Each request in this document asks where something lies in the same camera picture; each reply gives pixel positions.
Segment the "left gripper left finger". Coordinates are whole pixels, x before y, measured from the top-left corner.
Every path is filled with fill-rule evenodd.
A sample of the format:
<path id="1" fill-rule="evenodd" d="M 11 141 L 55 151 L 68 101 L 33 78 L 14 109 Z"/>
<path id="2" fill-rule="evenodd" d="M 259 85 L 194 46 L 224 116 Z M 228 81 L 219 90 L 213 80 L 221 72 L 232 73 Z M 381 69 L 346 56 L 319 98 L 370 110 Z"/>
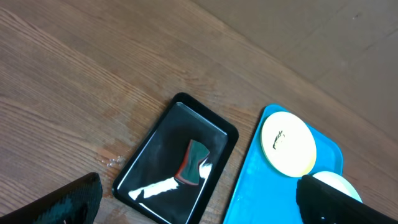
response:
<path id="1" fill-rule="evenodd" d="M 99 174 L 90 172 L 1 217 L 1 223 L 93 223 L 102 195 Z"/>

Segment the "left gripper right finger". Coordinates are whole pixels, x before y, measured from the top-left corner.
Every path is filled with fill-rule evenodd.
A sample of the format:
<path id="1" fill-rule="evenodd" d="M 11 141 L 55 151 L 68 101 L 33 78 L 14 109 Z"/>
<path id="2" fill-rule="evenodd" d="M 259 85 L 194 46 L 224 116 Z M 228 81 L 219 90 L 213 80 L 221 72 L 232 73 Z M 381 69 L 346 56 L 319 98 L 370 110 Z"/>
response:
<path id="1" fill-rule="evenodd" d="M 397 224 L 397 220 L 311 175 L 298 180 L 296 203 L 305 224 Z"/>

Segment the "blue-rim white plate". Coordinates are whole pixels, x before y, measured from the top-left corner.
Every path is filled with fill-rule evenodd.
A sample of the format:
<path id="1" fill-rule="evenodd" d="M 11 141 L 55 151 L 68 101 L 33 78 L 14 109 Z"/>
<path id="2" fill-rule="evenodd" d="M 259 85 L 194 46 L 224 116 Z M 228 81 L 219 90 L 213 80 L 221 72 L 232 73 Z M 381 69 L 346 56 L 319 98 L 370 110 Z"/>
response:
<path id="1" fill-rule="evenodd" d="M 341 175 L 330 171 L 321 171 L 313 174 L 313 177 L 324 182 L 325 184 L 343 192 L 351 198 L 363 202 L 356 189 Z"/>

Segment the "red green sponge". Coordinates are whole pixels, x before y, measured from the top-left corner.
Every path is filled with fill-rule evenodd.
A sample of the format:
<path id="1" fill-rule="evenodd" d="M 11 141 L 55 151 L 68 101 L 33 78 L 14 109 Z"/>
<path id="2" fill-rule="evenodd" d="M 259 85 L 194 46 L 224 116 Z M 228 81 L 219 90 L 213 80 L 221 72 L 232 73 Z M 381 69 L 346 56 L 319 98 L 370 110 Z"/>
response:
<path id="1" fill-rule="evenodd" d="M 200 164 L 209 154 L 210 152 L 204 144 L 191 139 L 174 178 L 183 184 L 198 185 L 200 182 Z"/>

